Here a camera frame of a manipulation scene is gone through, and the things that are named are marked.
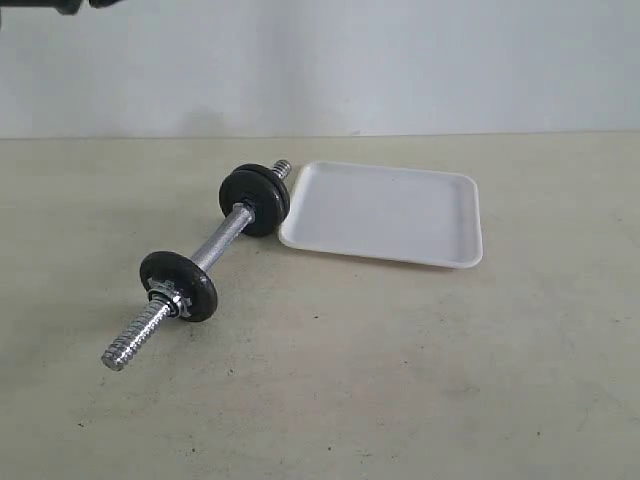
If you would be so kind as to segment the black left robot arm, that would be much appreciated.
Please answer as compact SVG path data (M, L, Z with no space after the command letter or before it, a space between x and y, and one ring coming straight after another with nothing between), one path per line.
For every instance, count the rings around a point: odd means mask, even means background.
M87 0L95 9L107 8L121 0ZM76 15L84 0L1 0L1 7L6 8L51 8L61 15Z

